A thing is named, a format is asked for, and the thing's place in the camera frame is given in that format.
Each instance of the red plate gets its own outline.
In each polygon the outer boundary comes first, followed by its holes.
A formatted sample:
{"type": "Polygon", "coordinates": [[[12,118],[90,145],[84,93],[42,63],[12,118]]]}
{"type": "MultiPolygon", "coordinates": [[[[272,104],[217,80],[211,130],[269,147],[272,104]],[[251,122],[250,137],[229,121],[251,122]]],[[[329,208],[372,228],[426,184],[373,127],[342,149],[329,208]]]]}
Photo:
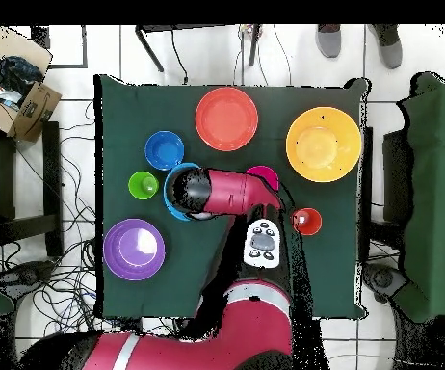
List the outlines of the red plate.
{"type": "Polygon", "coordinates": [[[216,150],[228,152],[246,145],[257,124],[255,104],[236,88],[217,88],[207,93],[196,107],[196,131],[216,150]]]}

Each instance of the pink cup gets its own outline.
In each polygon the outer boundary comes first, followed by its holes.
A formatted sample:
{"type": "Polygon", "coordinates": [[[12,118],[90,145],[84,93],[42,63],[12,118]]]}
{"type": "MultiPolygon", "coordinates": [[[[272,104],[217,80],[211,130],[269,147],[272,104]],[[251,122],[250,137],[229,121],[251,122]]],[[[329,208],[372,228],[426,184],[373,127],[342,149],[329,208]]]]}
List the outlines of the pink cup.
{"type": "Polygon", "coordinates": [[[246,173],[265,178],[274,190],[279,190],[279,177],[277,173],[268,166],[253,166],[253,168],[249,168],[246,173]]]}

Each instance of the green cup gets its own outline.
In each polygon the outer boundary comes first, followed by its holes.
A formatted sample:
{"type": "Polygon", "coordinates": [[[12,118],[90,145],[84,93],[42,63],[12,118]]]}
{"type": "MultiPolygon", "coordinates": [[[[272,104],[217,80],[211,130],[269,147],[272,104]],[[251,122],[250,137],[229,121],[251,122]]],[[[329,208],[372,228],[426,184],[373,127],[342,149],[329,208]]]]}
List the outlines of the green cup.
{"type": "Polygon", "coordinates": [[[159,182],[149,172],[136,172],[128,180],[130,194],[139,200],[152,198],[159,188],[159,182]]]}

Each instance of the gray sneaker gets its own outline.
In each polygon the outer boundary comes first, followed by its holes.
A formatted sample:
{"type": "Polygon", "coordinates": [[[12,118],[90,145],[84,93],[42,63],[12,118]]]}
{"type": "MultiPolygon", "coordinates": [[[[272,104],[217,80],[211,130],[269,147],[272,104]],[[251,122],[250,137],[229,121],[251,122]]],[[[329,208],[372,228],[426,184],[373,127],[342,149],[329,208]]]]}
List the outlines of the gray sneaker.
{"type": "Polygon", "coordinates": [[[398,24],[368,24],[379,42],[380,59],[390,69],[397,68],[403,61],[403,47],[397,27],[398,24]]]}
{"type": "Polygon", "coordinates": [[[326,57],[337,57],[341,52],[341,25],[318,24],[317,45],[326,57]]]}

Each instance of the cardboard box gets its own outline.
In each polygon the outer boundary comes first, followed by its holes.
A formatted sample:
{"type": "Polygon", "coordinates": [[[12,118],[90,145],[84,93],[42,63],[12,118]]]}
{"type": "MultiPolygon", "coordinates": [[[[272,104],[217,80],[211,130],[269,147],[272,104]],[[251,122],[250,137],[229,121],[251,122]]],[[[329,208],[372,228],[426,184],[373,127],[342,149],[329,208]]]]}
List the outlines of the cardboard box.
{"type": "MultiPolygon", "coordinates": [[[[8,27],[0,27],[0,60],[22,57],[39,68],[43,77],[52,59],[50,52],[8,27]]],[[[17,112],[0,104],[0,130],[8,137],[35,142],[60,102],[62,95],[42,83],[35,82],[17,112]]]]}

